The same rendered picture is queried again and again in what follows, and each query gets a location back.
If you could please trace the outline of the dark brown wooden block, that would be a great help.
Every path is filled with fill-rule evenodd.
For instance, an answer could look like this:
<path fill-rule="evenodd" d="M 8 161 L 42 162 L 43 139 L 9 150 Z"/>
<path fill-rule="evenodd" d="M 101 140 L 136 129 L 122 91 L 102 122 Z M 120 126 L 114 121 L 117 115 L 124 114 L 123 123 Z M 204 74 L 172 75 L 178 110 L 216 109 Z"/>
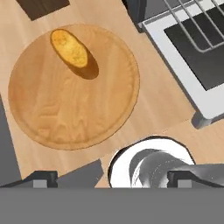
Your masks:
<path fill-rule="evenodd" d="M 69 0 L 16 0 L 28 18 L 33 21 L 67 7 Z"/>

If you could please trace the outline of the round wooden cutting board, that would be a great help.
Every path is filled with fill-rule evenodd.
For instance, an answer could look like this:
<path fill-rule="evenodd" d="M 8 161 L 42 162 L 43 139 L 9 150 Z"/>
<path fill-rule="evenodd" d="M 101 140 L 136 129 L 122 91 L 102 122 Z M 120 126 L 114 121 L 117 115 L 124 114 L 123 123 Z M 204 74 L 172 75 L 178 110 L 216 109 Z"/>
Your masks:
<path fill-rule="evenodd" d="M 65 29 L 93 54 L 99 74 L 76 75 L 60 59 L 47 32 L 30 43 L 10 75 L 8 101 L 19 128 L 32 140 L 59 150 L 98 144 L 129 118 L 138 97 L 136 59 L 113 32 L 89 24 Z"/>

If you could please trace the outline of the grey toaster oven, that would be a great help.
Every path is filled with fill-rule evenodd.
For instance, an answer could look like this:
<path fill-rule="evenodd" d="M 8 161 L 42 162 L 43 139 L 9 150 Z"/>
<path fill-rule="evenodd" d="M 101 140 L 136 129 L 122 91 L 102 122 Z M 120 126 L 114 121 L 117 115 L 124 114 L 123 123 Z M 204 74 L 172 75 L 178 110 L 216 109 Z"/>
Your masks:
<path fill-rule="evenodd" d="M 184 22 L 198 15 L 210 16 L 210 10 L 215 10 L 215 17 L 206 21 L 210 26 L 219 28 L 224 33 L 224 0 L 122 0 L 128 15 L 139 31 L 158 28 L 163 31 L 178 22 L 172 15 Z"/>

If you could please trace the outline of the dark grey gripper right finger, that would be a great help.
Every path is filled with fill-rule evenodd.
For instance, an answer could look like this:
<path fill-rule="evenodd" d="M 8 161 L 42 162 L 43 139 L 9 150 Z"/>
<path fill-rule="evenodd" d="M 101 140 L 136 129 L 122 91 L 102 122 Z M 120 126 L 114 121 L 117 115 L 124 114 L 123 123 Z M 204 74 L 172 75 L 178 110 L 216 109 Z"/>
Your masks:
<path fill-rule="evenodd" d="M 168 188 L 224 188 L 224 164 L 185 165 L 167 172 Z"/>

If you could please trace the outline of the toaster oven door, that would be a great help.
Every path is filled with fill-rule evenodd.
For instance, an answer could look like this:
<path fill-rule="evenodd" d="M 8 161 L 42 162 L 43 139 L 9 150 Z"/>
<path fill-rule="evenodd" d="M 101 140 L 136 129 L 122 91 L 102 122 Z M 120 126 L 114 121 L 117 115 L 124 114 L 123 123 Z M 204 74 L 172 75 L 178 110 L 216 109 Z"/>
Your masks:
<path fill-rule="evenodd" d="M 210 17 L 215 18 L 215 10 L 209 12 Z M 222 41 L 204 16 L 194 18 L 213 45 Z M 208 48 L 189 18 L 182 23 L 199 48 Z M 143 30 L 195 107 L 192 125 L 201 129 L 224 118 L 224 45 L 209 52 L 198 52 L 179 24 L 163 31 L 158 28 Z"/>

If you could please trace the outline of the golden baguette bread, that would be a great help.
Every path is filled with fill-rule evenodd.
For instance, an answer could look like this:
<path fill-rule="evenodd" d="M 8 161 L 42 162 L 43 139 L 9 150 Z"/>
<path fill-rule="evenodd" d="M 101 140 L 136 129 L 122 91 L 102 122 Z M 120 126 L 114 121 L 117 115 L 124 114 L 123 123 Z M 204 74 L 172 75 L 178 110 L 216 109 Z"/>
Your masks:
<path fill-rule="evenodd" d="M 58 29 L 51 33 L 52 47 L 70 66 L 83 68 L 88 64 L 86 47 L 69 31 Z"/>

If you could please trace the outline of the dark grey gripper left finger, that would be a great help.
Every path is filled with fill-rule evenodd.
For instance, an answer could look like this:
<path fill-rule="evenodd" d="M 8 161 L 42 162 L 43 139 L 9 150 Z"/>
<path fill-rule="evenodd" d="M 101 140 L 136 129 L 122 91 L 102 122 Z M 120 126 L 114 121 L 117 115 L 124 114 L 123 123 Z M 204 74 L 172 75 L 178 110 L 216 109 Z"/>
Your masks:
<path fill-rule="evenodd" d="M 24 179 L 2 185 L 2 188 L 57 188 L 58 173 L 56 171 L 34 171 Z"/>

